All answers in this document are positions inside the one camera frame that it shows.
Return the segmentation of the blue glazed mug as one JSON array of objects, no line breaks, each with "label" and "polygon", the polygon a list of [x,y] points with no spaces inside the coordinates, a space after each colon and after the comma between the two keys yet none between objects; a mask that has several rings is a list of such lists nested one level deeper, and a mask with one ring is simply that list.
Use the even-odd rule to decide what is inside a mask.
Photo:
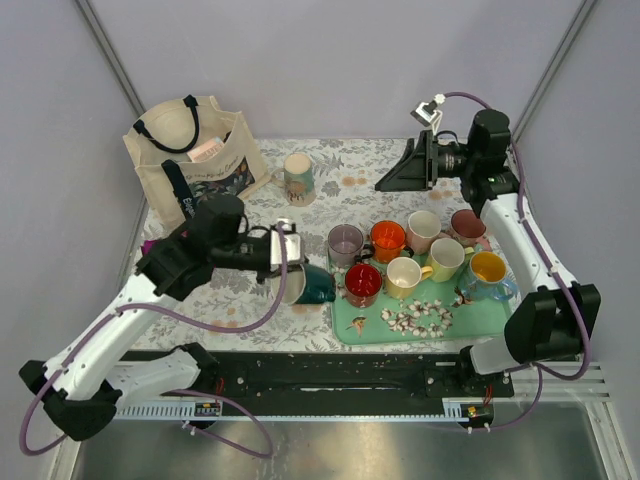
[{"label": "blue glazed mug", "polygon": [[457,283],[463,297],[470,301],[493,299],[507,301],[518,294],[518,287],[507,277],[504,261],[496,254],[473,254]]}]

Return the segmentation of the dark green mug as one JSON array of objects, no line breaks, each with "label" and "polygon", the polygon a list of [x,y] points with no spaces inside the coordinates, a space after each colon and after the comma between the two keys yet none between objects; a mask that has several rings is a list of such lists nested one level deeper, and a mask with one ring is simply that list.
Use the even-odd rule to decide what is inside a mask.
[{"label": "dark green mug", "polygon": [[306,263],[290,267],[282,302],[287,305],[320,305],[336,299],[334,276],[323,268]]}]

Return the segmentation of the lime green mug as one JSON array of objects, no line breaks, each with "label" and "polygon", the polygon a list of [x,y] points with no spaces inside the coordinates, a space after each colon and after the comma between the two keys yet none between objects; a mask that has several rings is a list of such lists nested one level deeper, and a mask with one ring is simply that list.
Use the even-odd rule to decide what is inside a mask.
[{"label": "lime green mug", "polygon": [[426,263],[432,269],[429,279],[436,283],[451,280],[473,254],[473,247],[465,247],[454,239],[436,239],[430,246]]}]

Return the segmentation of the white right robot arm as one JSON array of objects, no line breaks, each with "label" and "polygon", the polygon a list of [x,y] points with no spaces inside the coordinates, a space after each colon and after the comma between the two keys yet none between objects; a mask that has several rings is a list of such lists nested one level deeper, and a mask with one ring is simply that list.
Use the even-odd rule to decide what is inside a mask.
[{"label": "white right robot arm", "polygon": [[459,179],[464,200],[497,240],[522,297],[502,335],[460,352],[457,388],[475,396],[490,385],[492,374],[568,356],[582,355],[588,365],[601,296],[594,285],[578,282],[537,226],[523,183],[507,165],[515,149],[509,118],[482,109],[466,142],[443,145],[436,137],[442,113],[434,102],[420,103],[412,115],[424,128],[417,139],[407,141],[376,190],[428,191],[441,178]]}]

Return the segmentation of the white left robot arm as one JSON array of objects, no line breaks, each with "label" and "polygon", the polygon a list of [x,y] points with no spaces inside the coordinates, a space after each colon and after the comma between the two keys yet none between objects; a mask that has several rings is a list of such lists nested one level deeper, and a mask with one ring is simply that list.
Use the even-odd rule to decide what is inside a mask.
[{"label": "white left robot arm", "polygon": [[217,269],[252,271],[258,281],[287,279],[305,261],[295,223],[280,218],[256,237],[245,220],[244,203],[215,194],[198,204],[193,217],[156,241],[100,318],[48,361],[29,360],[19,376],[34,394],[28,410],[43,408],[52,423],[75,441],[103,430],[116,413],[153,397],[187,390],[215,390],[218,363],[197,343],[131,369],[123,355],[161,316],[201,329],[208,326],[173,308],[208,283]]}]

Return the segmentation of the yellow mug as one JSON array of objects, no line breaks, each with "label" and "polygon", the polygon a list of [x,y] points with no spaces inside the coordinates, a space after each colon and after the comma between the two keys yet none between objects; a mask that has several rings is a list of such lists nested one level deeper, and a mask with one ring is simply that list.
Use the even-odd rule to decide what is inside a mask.
[{"label": "yellow mug", "polygon": [[395,258],[387,265],[386,293],[394,299],[406,299],[414,292],[418,284],[429,278],[433,272],[432,267],[421,266],[412,258]]}]

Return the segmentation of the cream floral mug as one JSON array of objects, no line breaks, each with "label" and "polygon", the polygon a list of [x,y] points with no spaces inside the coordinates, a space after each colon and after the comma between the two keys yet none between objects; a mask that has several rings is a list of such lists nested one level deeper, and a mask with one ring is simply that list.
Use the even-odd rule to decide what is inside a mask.
[{"label": "cream floral mug", "polygon": [[271,181],[284,191],[293,206],[306,207],[316,199],[312,161],[305,154],[289,155],[283,167],[271,174]]}]

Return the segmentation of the lilac mug black handle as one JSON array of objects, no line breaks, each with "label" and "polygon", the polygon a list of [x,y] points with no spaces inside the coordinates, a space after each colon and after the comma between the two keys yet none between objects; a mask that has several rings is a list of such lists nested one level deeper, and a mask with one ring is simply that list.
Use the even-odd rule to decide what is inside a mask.
[{"label": "lilac mug black handle", "polygon": [[374,247],[366,243],[362,231],[350,224],[333,227],[328,234],[327,243],[329,259],[337,267],[349,268],[371,259],[375,253]]}]

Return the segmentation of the tall pink floral mug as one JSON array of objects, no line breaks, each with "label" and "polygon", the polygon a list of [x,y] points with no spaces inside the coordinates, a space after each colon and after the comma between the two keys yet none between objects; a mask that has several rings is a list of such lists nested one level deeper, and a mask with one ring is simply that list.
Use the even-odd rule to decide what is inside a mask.
[{"label": "tall pink floral mug", "polygon": [[480,246],[483,250],[492,250],[486,237],[486,225],[471,209],[456,211],[451,216],[450,226],[446,233],[464,247]]}]

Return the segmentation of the red mug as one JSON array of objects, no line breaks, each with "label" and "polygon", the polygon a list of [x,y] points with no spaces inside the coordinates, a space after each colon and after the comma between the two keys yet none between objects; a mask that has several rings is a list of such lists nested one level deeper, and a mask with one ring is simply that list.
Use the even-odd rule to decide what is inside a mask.
[{"label": "red mug", "polygon": [[372,306],[383,286],[381,271],[373,265],[358,263],[336,274],[336,301],[364,309]]}]

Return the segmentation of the orange mug black handle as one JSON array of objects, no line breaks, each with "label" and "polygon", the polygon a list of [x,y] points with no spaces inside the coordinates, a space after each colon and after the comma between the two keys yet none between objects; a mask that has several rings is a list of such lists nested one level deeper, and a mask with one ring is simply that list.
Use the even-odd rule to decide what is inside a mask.
[{"label": "orange mug black handle", "polygon": [[395,258],[412,258],[415,255],[408,244],[405,229],[391,220],[376,222],[366,234],[366,240],[373,248],[372,260],[379,264],[388,264]]}]

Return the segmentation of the small pale pink mug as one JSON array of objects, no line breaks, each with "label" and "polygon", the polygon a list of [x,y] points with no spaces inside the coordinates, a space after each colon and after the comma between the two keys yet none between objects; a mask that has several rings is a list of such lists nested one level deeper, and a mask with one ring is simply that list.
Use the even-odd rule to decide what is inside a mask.
[{"label": "small pale pink mug", "polygon": [[437,239],[448,238],[442,229],[438,215],[420,210],[409,215],[406,227],[406,244],[416,255],[427,253]]}]

